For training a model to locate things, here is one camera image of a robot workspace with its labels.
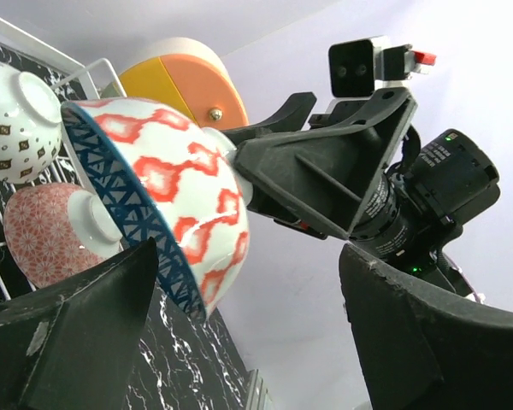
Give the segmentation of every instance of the black motor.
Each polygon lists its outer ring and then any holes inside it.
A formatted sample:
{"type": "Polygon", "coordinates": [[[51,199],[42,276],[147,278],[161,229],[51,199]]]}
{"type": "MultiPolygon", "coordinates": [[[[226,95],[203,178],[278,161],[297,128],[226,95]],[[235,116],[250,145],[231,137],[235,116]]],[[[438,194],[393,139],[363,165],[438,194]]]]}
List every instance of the black motor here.
{"type": "Polygon", "coordinates": [[[425,276],[461,227],[498,200],[498,171],[452,129],[423,147],[408,172],[396,165],[382,175],[351,240],[401,271],[425,276]]]}

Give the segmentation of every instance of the red and white patterned bowl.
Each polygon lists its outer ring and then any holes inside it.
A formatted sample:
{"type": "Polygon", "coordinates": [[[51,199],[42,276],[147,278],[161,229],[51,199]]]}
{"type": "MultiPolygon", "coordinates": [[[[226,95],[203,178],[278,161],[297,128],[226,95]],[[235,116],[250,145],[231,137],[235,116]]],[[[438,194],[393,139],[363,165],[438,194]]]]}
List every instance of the red and white patterned bowl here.
{"type": "Polygon", "coordinates": [[[251,190],[241,190],[224,140],[140,98],[65,102],[62,118],[126,240],[153,237],[158,283],[189,317],[207,319],[237,277],[249,243],[244,193],[251,190]]]}
{"type": "Polygon", "coordinates": [[[98,196],[74,184],[18,190],[6,204],[3,228],[15,263],[39,288],[120,250],[121,233],[98,196]]]}

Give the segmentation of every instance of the bowl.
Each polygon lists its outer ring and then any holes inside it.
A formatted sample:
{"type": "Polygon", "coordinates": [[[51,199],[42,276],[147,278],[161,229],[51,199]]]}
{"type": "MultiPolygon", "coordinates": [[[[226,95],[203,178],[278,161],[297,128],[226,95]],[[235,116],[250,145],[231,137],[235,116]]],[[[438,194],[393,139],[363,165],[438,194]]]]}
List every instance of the bowl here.
{"type": "Polygon", "coordinates": [[[32,73],[0,62],[0,180],[25,184],[59,153],[61,104],[32,73]]]}
{"type": "MultiPolygon", "coordinates": [[[[243,101],[221,58],[191,38],[166,38],[129,58],[120,75],[129,97],[167,104],[201,127],[227,130],[249,125],[243,101]]],[[[101,97],[121,97],[115,83],[101,97]]]]}
{"type": "Polygon", "coordinates": [[[98,265],[120,251],[121,233],[98,196],[74,184],[16,191],[3,215],[15,263],[38,288],[98,265]]]}
{"type": "Polygon", "coordinates": [[[238,276],[249,245],[244,181],[217,137],[141,98],[65,102],[62,118],[126,240],[155,238],[158,283],[186,315],[205,321],[238,276]]]}

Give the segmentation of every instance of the screw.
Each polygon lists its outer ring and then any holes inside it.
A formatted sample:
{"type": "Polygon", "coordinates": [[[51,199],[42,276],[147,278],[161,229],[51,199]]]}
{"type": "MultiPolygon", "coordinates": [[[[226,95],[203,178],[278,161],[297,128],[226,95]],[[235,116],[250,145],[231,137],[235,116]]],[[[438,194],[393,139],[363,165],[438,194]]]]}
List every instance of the screw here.
{"type": "Polygon", "coordinates": [[[220,121],[221,118],[222,118],[222,110],[220,108],[212,108],[210,111],[209,111],[209,117],[213,120],[213,121],[220,121]]]}

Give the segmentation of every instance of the ceiling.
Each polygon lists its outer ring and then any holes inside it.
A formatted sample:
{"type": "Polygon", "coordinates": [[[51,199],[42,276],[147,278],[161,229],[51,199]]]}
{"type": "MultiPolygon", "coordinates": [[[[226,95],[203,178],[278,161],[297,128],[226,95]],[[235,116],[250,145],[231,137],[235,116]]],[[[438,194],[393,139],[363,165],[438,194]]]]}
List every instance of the ceiling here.
{"type": "Polygon", "coordinates": [[[203,41],[225,56],[338,0],[0,0],[0,17],[88,64],[168,37],[203,41]]]}

